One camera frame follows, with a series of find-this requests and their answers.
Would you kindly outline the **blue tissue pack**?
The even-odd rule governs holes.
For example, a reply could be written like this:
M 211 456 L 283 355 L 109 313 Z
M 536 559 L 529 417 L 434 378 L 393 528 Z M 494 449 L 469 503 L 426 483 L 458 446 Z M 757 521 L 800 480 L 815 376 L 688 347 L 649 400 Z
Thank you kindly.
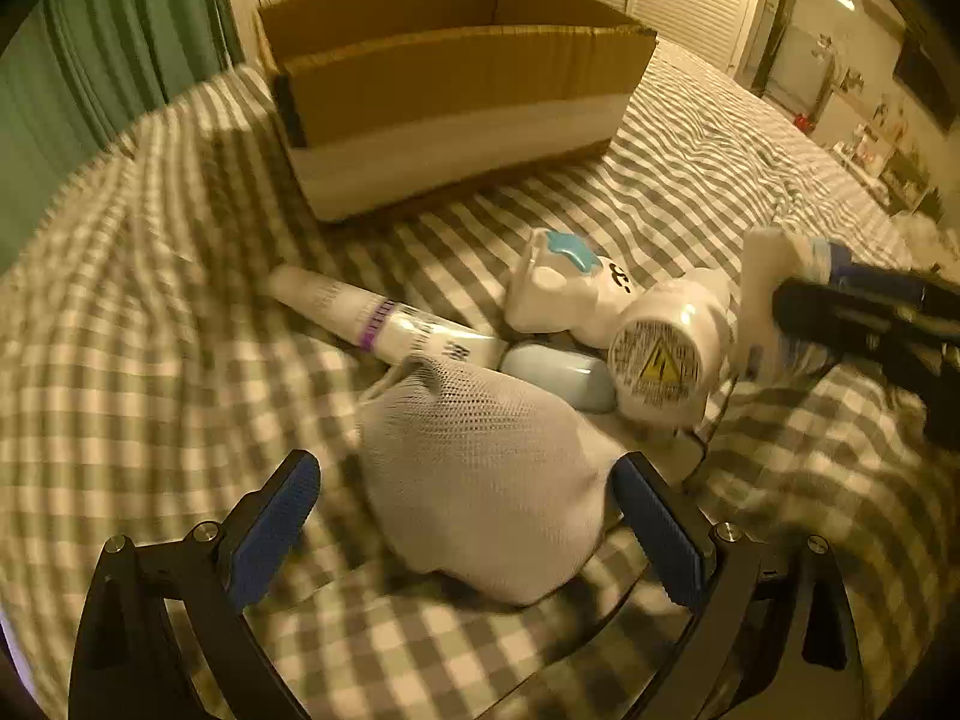
M 773 385 L 813 374 L 832 353 L 788 332 L 814 316 L 806 284 L 836 286 L 853 265 L 847 245 L 782 227 L 757 227 L 743 238 L 734 369 L 742 380 Z

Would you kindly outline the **white hair dryer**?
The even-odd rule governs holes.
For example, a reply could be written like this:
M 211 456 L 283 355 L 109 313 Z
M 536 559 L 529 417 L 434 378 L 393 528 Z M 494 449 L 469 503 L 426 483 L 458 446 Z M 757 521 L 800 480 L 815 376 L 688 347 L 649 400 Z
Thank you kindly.
M 695 268 L 661 281 L 620 317 L 607 367 L 625 418 L 688 429 L 704 417 L 731 344 L 731 280 Z

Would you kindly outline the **light blue small case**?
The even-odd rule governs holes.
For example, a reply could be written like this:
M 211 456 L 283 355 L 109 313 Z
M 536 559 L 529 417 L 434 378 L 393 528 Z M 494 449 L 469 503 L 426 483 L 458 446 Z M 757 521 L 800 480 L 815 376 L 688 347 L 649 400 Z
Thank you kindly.
M 596 356 L 524 341 L 506 351 L 500 371 L 556 395 L 574 410 L 596 415 L 617 410 L 612 376 Z

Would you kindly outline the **white plush star toy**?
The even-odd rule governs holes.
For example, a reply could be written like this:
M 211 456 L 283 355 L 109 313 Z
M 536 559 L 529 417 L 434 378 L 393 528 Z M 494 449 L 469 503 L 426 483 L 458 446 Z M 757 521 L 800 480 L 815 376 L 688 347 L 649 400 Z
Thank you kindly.
M 536 227 L 512 270 L 506 323 L 528 335 L 569 333 L 607 349 L 620 317 L 643 288 L 619 262 L 590 249 L 573 232 Z

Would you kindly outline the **white mesh bag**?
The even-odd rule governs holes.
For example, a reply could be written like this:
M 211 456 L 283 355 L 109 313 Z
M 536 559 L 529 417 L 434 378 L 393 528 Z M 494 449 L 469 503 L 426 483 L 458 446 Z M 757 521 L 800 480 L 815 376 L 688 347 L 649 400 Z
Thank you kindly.
M 568 582 L 615 514 L 623 444 L 501 372 L 411 355 L 359 399 L 359 465 L 382 536 L 419 574 L 529 606 Z

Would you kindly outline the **white toothpaste tube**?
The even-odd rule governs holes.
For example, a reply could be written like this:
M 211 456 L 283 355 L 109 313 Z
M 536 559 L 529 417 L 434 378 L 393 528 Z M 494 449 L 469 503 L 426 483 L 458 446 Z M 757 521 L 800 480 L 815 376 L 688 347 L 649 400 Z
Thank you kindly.
M 430 355 L 496 369 L 506 353 L 499 338 L 297 266 L 275 268 L 267 293 L 389 366 Z

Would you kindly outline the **grey checkered bed quilt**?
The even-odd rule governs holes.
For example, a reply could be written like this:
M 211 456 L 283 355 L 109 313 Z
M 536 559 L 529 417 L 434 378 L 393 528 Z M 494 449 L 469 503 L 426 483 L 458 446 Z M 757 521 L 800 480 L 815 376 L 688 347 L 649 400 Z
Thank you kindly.
M 301 543 L 249 619 L 317 718 L 615 718 L 683 628 L 626 528 L 527 610 L 404 571 L 361 494 L 355 406 L 381 366 L 262 294 L 281 262 L 501 332 L 536 227 L 641 286 L 779 226 L 913 265 L 874 200 L 781 115 L 661 44 L 596 161 L 386 224 L 327 227 L 240 68 L 153 112 L 65 182 L 2 280 L 2 606 L 50 717 L 104 542 L 181 538 L 290 450 L 322 466 Z

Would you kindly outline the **open cardboard box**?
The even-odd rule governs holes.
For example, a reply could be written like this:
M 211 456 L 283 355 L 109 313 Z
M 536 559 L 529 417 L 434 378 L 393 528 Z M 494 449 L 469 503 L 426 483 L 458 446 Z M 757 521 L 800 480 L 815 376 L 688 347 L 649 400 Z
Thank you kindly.
M 658 45 L 599 0 L 281 0 L 256 34 L 324 223 L 599 153 Z

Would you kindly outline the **large green curtain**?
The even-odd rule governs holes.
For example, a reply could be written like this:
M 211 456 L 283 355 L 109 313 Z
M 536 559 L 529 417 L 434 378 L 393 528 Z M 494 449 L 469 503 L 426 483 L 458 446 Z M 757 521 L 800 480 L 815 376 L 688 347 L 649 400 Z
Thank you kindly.
M 39 0 L 2 52 L 2 262 L 72 172 L 241 59 L 229 0 Z

